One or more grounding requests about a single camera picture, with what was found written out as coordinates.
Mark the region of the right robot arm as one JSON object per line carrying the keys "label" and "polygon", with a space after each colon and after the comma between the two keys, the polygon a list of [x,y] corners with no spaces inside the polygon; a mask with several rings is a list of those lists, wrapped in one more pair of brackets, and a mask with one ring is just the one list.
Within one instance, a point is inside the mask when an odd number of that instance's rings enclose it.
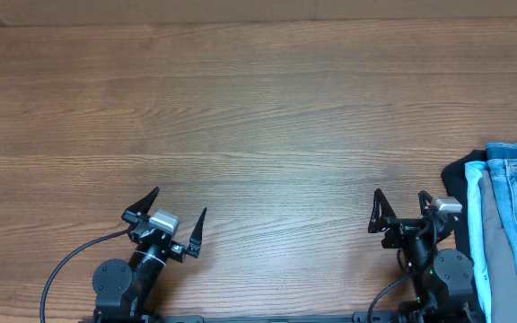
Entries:
{"label": "right robot arm", "polygon": [[[369,233],[381,233],[381,246],[397,251],[404,276],[381,290],[362,322],[476,322],[470,308],[475,299],[474,264],[456,249],[438,249],[438,243],[454,231],[460,220],[461,203],[451,196],[418,193],[420,215],[416,219],[396,216],[387,197],[378,188],[373,193]],[[412,283],[416,298],[403,301],[395,311],[377,311],[378,302],[403,284]]]}

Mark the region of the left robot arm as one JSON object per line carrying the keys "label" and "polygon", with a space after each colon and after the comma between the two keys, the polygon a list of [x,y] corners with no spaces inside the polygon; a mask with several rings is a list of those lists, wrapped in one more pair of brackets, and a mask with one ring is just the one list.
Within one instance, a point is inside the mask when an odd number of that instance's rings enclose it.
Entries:
{"label": "left robot arm", "polygon": [[154,188],[122,214],[136,249],[128,261],[110,259],[95,270],[95,322],[163,322],[162,315],[146,308],[160,274],[171,260],[181,263],[187,256],[199,257],[206,211],[198,217],[188,244],[181,244],[174,239],[178,216],[163,210],[149,213],[159,191]]}

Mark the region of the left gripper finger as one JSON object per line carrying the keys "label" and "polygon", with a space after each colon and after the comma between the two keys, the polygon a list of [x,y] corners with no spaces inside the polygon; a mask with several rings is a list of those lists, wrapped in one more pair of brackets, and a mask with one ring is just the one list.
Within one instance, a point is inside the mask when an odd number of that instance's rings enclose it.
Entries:
{"label": "left gripper finger", "polygon": [[155,199],[158,197],[160,192],[159,187],[155,187],[151,190],[146,196],[132,204],[126,209],[127,213],[139,215],[139,214],[148,214],[150,211]]}
{"label": "left gripper finger", "polygon": [[205,207],[199,216],[197,223],[190,235],[187,254],[193,258],[198,258],[200,255],[203,242],[203,228],[206,218],[207,208]]}

